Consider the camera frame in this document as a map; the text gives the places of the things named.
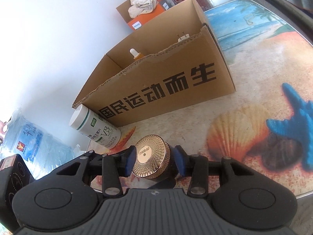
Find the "beach print tablecloth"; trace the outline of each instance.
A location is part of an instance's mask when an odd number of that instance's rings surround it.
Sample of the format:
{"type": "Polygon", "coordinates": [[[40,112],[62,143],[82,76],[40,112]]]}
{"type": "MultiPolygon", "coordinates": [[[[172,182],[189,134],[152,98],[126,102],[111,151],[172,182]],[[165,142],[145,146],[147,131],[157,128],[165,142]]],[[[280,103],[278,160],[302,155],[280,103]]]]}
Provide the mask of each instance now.
{"type": "MultiPolygon", "coordinates": [[[[148,134],[210,160],[231,156],[292,190],[313,191],[313,47],[289,24],[252,0],[206,11],[231,71],[236,92],[121,128],[115,153],[148,134]]],[[[126,188],[153,182],[121,178],[126,188]]],[[[189,179],[177,178],[177,187],[189,179]]],[[[219,187],[210,177],[210,191],[219,187]]],[[[101,177],[92,186],[101,189],[101,177]]]]}

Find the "white bottle cap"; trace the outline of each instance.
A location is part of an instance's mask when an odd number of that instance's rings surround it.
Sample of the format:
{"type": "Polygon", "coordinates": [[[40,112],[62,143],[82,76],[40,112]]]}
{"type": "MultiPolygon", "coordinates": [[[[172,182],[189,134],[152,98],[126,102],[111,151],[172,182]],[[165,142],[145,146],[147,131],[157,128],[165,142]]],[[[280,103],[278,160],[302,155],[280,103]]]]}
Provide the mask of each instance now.
{"type": "Polygon", "coordinates": [[[135,49],[133,49],[133,48],[129,52],[134,56],[134,58],[139,56],[139,53],[135,49]]]}
{"type": "Polygon", "coordinates": [[[87,119],[88,111],[89,109],[86,106],[80,104],[74,111],[68,125],[75,130],[79,130],[87,119]]]}

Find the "ribbed black plastic surface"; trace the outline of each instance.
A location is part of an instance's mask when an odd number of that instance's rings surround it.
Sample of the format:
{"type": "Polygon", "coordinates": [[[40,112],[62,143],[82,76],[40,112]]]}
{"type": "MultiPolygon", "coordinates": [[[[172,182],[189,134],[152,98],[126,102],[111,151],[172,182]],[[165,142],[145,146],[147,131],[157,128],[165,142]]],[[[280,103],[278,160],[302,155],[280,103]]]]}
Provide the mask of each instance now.
{"type": "MultiPolygon", "coordinates": [[[[39,235],[45,232],[23,228],[16,234],[39,235]]],[[[130,189],[122,198],[106,200],[98,213],[85,224],[68,231],[46,234],[295,235],[288,228],[268,232],[238,228],[217,216],[205,200],[190,198],[182,189],[130,189]]]]}

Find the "gold perfume cap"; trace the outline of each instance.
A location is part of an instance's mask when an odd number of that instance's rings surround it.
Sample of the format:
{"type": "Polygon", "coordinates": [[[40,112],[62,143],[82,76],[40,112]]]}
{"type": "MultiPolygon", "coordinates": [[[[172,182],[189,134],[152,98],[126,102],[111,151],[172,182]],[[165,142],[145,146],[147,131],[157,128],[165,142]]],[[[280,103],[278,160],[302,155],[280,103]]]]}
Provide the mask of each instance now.
{"type": "Polygon", "coordinates": [[[136,144],[137,159],[133,174],[137,177],[154,179],[160,176],[170,161],[170,148],[160,136],[148,135],[136,144]]]}

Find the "metal rivet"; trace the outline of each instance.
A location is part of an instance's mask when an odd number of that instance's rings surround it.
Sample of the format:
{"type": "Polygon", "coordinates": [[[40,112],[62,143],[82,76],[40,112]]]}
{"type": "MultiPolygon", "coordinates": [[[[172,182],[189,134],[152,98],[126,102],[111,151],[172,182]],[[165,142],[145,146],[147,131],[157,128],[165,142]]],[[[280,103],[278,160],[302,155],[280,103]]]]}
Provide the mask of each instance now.
{"type": "Polygon", "coordinates": [[[109,187],[104,191],[107,195],[117,195],[120,193],[120,190],[116,187],[109,187]]]}
{"type": "Polygon", "coordinates": [[[192,194],[196,194],[196,195],[201,195],[205,193],[205,189],[199,186],[191,188],[190,191],[192,194]]]}

